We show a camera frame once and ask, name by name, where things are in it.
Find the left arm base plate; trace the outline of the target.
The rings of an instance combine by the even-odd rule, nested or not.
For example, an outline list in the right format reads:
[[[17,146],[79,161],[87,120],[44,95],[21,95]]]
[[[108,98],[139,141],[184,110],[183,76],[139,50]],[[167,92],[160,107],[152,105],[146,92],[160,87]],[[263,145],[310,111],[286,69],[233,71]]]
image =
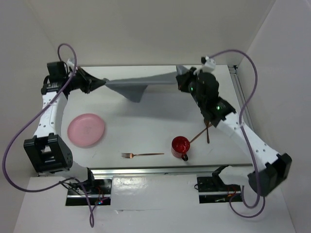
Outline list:
[[[67,192],[66,206],[87,206],[85,193],[78,183],[65,183]],[[95,179],[93,186],[85,184],[91,206],[109,206],[111,204],[112,179]]]

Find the grey cloth placemat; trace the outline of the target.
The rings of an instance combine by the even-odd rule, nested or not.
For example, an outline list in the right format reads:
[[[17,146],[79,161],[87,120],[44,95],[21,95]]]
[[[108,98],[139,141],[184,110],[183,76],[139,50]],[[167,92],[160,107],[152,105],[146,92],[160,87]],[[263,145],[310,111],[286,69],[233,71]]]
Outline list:
[[[121,94],[131,102],[139,103],[145,89],[149,85],[173,85],[177,83],[176,76],[185,74],[188,69],[184,66],[176,66],[176,71],[141,78],[129,78],[121,80],[107,80],[105,86]]]

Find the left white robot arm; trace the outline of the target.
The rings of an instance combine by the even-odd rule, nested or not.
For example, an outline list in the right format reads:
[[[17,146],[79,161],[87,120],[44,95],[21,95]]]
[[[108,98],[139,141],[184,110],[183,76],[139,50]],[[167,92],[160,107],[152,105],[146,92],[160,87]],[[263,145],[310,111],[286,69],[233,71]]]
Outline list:
[[[49,74],[41,88],[43,113],[33,137],[24,141],[24,149],[37,173],[76,178],[74,189],[92,193],[96,188],[94,175],[74,161],[70,148],[61,138],[61,125],[71,91],[80,89],[88,94],[108,80],[95,78],[80,67],[72,70],[60,61],[48,63],[47,68]]]

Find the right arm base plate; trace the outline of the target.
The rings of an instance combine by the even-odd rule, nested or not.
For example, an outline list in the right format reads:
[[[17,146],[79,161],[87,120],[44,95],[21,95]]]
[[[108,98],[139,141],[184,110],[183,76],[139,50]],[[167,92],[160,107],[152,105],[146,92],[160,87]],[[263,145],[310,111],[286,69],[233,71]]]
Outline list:
[[[199,203],[242,202],[241,187],[226,185],[219,177],[197,177],[194,189],[198,191]]]

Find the pink plate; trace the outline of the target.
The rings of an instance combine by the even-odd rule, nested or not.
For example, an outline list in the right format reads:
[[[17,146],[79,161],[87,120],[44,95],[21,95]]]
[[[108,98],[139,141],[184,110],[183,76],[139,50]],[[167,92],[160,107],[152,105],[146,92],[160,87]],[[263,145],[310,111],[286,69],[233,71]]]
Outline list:
[[[105,132],[104,120],[96,114],[87,113],[74,118],[67,129],[71,143],[87,148],[98,143]]]

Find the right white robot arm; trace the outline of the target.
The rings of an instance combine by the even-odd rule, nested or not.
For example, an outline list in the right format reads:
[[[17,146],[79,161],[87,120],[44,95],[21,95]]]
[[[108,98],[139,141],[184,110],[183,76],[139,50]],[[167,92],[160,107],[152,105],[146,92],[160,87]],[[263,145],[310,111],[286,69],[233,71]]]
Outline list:
[[[213,187],[224,190],[229,184],[249,185],[260,196],[268,196],[287,179],[291,157],[269,147],[243,122],[235,108],[219,96],[219,83],[213,74],[197,73],[196,68],[184,66],[176,66],[176,71],[178,89],[191,94],[204,119],[225,133],[255,162],[252,168],[225,167],[212,178]]]

